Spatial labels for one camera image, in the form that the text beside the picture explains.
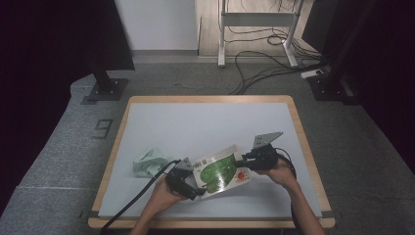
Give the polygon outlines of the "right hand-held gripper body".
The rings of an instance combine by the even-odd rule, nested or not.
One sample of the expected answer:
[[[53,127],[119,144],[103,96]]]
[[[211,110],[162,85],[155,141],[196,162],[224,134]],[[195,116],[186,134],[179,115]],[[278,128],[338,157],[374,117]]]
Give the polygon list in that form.
[[[277,131],[260,134],[254,138],[253,148],[251,150],[251,152],[254,153],[254,159],[246,161],[254,165],[252,170],[271,169],[278,163],[281,155],[271,143],[282,134],[282,131]]]

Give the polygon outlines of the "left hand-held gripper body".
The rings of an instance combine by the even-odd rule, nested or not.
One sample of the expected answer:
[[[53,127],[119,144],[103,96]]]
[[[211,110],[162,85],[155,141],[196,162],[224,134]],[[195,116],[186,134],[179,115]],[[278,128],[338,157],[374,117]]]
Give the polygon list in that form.
[[[171,191],[184,196],[186,192],[193,192],[194,187],[186,182],[187,177],[192,174],[193,167],[189,159],[185,158],[170,170],[165,179]]]

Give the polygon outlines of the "caterpillar picture book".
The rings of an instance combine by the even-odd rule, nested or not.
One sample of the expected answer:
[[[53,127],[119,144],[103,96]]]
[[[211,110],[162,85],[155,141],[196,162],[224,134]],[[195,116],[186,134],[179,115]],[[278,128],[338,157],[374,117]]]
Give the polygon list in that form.
[[[250,183],[249,170],[244,166],[237,166],[237,162],[242,159],[237,147],[232,145],[218,153],[193,161],[197,187],[206,190],[201,198],[206,199]]]

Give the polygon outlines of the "pale green cloth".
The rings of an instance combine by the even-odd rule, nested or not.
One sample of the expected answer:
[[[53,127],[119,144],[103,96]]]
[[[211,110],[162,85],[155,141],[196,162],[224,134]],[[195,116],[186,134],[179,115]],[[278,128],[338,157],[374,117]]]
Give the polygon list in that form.
[[[133,161],[133,173],[136,177],[151,178],[167,164],[168,158],[159,148],[149,149]]]

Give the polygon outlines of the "person's left hand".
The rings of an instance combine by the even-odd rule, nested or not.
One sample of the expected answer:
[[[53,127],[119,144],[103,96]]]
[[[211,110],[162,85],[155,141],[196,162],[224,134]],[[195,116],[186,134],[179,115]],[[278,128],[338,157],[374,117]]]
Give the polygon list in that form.
[[[186,197],[170,190],[165,175],[163,175],[155,186],[151,199],[148,202],[148,206],[153,213],[158,213],[167,210],[175,203],[185,200]]]

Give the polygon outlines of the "person's right hand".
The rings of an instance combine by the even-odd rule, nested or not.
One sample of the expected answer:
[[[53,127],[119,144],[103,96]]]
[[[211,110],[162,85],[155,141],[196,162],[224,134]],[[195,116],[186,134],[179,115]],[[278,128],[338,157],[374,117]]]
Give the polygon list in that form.
[[[294,190],[299,187],[297,180],[286,163],[278,163],[269,170],[259,170],[257,173],[268,176],[273,182],[281,185],[286,190]]]

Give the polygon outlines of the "wooden table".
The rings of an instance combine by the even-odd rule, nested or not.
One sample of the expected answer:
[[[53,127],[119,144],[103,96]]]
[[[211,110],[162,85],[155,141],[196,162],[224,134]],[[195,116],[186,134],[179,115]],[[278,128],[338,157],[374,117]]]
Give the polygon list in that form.
[[[133,96],[127,103],[127,108],[124,112],[118,134],[115,139],[115,144],[111,152],[96,200],[92,211],[98,212],[103,203],[104,195],[109,186],[113,167],[115,165],[115,158],[117,150],[121,142],[123,131],[126,127],[128,112],[131,105],[136,103],[222,103],[222,104],[242,104],[242,103],[285,103],[288,105],[290,114],[293,118],[294,126],[300,141],[300,147],[304,154],[304,160],[309,171],[310,179],[314,186],[320,209],[331,211],[324,187],[322,185],[319,172],[316,168],[314,158],[312,157],[310,148],[304,130],[301,125],[299,113],[292,97],[288,95],[270,95],[270,96]],[[141,210],[144,208],[146,201],[149,199],[152,188],[147,183],[144,188],[119,212],[112,217],[89,218],[88,224],[92,228],[101,228],[104,225],[109,225],[112,229],[130,228],[137,220]],[[325,228],[331,228],[335,225],[334,218],[322,218],[317,216],[320,223]],[[154,222],[156,228],[291,228],[293,222],[289,218],[276,219],[160,219],[159,217]]]

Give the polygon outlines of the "white power strip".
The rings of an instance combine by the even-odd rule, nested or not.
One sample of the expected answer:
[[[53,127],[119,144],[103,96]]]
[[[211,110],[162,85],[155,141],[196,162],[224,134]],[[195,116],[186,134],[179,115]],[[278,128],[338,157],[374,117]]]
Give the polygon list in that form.
[[[300,77],[303,79],[306,79],[306,78],[313,77],[316,75],[321,75],[323,73],[324,73],[323,70],[309,70],[309,71],[302,72],[300,74]]]

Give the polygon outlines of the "black metal stand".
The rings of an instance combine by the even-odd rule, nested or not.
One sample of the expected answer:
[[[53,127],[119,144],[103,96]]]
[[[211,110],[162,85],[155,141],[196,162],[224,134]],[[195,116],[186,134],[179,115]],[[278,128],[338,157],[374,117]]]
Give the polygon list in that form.
[[[346,97],[341,79],[353,43],[354,24],[352,0],[314,0],[303,39],[323,56],[322,62],[331,68],[308,80],[318,101],[342,101]]]
[[[90,94],[83,99],[84,104],[96,104],[99,101],[118,101],[127,85],[126,78],[110,78],[95,57],[86,58],[89,69],[96,80]]]

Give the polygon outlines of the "black curtain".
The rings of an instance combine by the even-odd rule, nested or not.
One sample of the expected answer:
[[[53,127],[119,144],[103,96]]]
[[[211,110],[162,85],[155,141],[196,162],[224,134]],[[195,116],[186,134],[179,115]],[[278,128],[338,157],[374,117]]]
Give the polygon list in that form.
[[[352,0],[343,102],[360,104],[415,173],[415,0]]]
[[[133,62],[115,0],[0,0],[0,215],[94,71]]]

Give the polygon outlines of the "white desk frame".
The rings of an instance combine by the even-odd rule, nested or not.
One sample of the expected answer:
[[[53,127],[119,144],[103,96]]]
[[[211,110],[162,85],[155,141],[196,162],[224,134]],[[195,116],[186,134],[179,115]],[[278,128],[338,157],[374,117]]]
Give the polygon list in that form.
[[[292,42],[300,19],[304,0],[297,0],[292,12],[283,13],[228,13],[227,0],[218,0],[220,37],[218,44],[218,66],[225,67],[225,27],[226,26],[277,26],[289,29],[287,38],[282,42],[283,49],[292,68],[298,66]]]

